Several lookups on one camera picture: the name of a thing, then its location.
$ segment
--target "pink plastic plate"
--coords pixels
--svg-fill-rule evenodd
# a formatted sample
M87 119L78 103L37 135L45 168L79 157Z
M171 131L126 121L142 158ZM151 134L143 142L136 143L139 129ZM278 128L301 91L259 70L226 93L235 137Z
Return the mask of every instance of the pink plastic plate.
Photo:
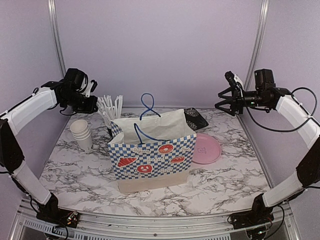
M192 162L211 164L221 155L221 146L212 136L204 133L196 134L196 142Z

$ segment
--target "purple wall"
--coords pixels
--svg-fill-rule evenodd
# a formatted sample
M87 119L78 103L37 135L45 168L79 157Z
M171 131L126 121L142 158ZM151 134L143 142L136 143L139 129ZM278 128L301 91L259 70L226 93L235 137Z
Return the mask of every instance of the purple wall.
M47 1L0 1L0 112L29 96L35 87L61 79ZM17 136L25 160L39 177L67 118L44 112ZM0 175L0 239L8 239L22 193Z
M56 1L67 68L98 81L95 94L141 106L213 107L225 72L245 76L261 1Z
M270 1L266 32L255 69L272 69L278 87L294 90L308 87L320 97L320 2ZM313 96L295 94L311 112ZM290 129L290 124L278 113L254 112L256 120L268 127ZM315 117L320 119L319 110ZM307 153L298 133L276 133L257 127L245 116L245 123L262 153L268 172L277 185L295 170ZM302 240L319 239L320 191L308 190L291 202L294 218Z

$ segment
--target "marble table surface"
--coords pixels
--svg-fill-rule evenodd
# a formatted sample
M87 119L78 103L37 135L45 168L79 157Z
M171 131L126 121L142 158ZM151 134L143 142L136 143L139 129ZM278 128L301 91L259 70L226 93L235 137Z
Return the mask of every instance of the marble table surface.
M172 109L157 109L163 113ZM127 108L122 117L137 117L144 109ZM40 177L59 199L74 210L124 216L196 216L251 208L253 199L269 189L258 159L238 119L216 109L199 110L209 126L198 133L213 136L222 147L218 161L192 163L186 184L120 193L107 143L111 140L99 114L73 116ZM94 150L82 153L70 132L76 119L89 122Z

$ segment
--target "white paper cup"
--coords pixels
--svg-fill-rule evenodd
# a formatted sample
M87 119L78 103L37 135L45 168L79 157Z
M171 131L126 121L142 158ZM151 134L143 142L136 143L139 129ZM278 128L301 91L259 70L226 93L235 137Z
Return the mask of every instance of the white paper cup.
M81 133L81 134L72 134L74 138L83 138L84 136L87 136L88 134L91 134L90 129L88 129L86 132Z
M70 131L73 135L79 135L87 132L89 129L88 122L86 120L80 119L74 121L70 126Z
M89 137L91 135L91 131L89 131L88 133L86 133L85 135L83 136L73 136L75 140L84 140L86 139L87 137Z
M94 145L92 143L92 137L91 134L84 139L76 139L78 145L85 153L91 153L93 151Z
M76 137L79 137L79 136L83 136L83 135L86 135L88 132L90 131L90 128L87 127L84 131L82 131L81 133L72 133L73 136L76 136Z

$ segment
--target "red donut graphic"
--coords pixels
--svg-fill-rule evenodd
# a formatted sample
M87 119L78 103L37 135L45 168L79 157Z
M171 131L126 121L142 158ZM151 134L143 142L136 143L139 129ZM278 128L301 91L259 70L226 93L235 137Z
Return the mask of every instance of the red donut graphic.
M152 172L152 165L146 164L146 165L140 165L136 169L141 174L148 174Z
M172 144L165 144L158 148L158 152L161 154L168 154L174 150L174 146Z
M184 156L177 156L177 157L175 157L174 159L172 159L172 160L170 161L170 163L172 163L172 164L179 164L179 163L182 163L184 160L185 160L185 157L184 157Z

